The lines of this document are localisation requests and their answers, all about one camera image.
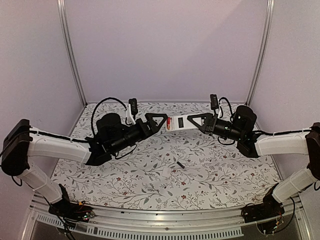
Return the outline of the white red remote control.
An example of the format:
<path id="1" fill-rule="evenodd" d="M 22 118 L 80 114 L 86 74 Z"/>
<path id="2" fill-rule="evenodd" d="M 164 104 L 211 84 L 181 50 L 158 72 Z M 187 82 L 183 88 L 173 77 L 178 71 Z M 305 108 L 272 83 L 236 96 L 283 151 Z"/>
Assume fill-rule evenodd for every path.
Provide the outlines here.
<path id="1" fill-rule="evenodd" d="M 165 124 L 165 129 L 167 132 L 174 131 L 186 131 L 197 129 L 193 124 L 187 120 L 188 115 L 178 115 L 178 116 L 169 116 L 171 118 L 171 128 L 167 130 L 167 122 Z"/>

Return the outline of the purple blue battery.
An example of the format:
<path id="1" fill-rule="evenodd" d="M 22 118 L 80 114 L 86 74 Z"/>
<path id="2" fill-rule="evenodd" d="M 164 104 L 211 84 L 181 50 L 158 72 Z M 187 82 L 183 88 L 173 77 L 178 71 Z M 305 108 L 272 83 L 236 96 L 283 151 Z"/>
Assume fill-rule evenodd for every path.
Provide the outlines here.
<path id="1" fill-rule="evenodd" d="M 185 168 L 185 166 L 184 166 L 184 165 L 182 165 L 182 163 L 180 163 L 179 161 L 177 161 L 177 162 L 176 162 L 176 164 L 177 164 L 177 165 L 179 165 L 182 169 L 184 169 L 184 168 Z"/>

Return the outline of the white battery cover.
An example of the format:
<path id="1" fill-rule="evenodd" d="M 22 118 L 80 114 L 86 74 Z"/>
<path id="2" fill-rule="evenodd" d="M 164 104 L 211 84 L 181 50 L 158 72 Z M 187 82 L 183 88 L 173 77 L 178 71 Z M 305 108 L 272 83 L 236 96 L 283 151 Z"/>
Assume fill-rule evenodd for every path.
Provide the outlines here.
<path id="1" fill-rule="evenodd" d="M 168 178 L 171 175 L 171 170 L 169 168 L 164 168 L 161 176 L 164 178 Z"/>

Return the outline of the orange red battery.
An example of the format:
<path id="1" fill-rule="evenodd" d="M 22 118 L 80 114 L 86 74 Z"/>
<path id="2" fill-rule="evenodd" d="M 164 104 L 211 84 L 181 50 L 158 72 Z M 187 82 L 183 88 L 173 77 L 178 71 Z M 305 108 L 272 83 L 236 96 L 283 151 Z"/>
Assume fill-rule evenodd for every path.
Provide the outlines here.
<path id="1" fill-rule="evenodd" d="M 168 130 L 168 131 L 170 131 L 170 130 L 171 130 L 171 118 L 170 118 L 170 117 L 168 117 L 168 118 L 167 118 L 167 121 L 166 121 L 166 128 L 167 128 L 167 130 Z"/>

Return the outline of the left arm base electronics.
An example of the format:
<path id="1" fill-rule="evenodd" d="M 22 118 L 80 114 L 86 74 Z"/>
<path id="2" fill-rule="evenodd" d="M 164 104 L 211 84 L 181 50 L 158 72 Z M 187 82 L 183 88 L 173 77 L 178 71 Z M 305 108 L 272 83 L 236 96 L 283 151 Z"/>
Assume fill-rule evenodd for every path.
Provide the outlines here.
<path id="1" fill-rule="evenodd" d="M 69 195 L 65 187 L 59 184 L 62 192 L 61 200 L 56 203 L 50 203 L 48 212 L 67 221 L 68 224 L 74 226 L 74 223 L 88 223 L 95 216 L 93 208 L 85 205 L 85 202 L 73 203 L 69 199 Z"/>

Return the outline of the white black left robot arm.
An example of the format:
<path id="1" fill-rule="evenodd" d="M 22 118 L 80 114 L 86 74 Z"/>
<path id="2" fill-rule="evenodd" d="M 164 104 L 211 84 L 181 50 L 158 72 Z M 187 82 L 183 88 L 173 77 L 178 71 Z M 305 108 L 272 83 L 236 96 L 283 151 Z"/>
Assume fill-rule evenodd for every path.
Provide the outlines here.
<path id="1" fill-rule="evenodd" d="M 97 133 L 84 140 L 55 135 L 30 126 L 27 119 L 20 120 L 3 141 L 2 171 L 27 183 L 43 195 L 63 216 L 74 213 L 74 205 L 63 194 L 62 187 L 34 163 L 30 157 L 51 157 L 75 161 L 87 166 L 100 166 L 116 157 L 128 147 L 135 146 L 158 133 L 168 116 L 160 113 L 145 114 L 146 121 L 138 118 L 126 126 L 116 113 L 108 113 L 97 121 Z"/>

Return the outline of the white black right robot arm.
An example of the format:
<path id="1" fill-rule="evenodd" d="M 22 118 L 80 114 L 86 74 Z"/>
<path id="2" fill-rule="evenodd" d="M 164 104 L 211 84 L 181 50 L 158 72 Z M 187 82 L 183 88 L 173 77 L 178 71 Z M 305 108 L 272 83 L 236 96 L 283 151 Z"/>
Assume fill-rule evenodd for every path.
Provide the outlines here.
<path id="1" fill-rule="evenodd" d="M 282 154 L 308 156 L 306 167 L 273 186 L 264 196 L 258 213 L 262 218 L 269 218 L 278 210 L 278 204 L 320 179 L 320 124 L 315 122 L 303 130 L 266 133 L 253 130 L 256 119 L 257 115 L 245 105 L 236 108 L 232 121 L 219 119 L 217 114 L 211 113 L 187 116 L 203 134 L 236 141 L 236 148 L 247 158 Z"/>

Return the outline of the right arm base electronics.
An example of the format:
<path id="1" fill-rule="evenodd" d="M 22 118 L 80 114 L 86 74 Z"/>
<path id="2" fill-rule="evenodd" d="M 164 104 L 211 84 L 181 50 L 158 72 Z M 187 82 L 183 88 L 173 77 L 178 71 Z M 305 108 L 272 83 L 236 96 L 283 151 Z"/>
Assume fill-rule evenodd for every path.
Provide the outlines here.
<path id="1" fill-rule="evenodd" d="M 262 203 L 248 203 L 241 209 L 241 216 L 245 223 L 279 217 L 279 220 L 273 219 L 257 224 L 258 230 L 264 235 L 274 234 L 277 231 L 282 221 L 283 214 L 285 213 L 283 204 L 277 202 L 272 196 L 273 190 L 277 185 L 278 183 L 266 193 L 262 199 Z"/>

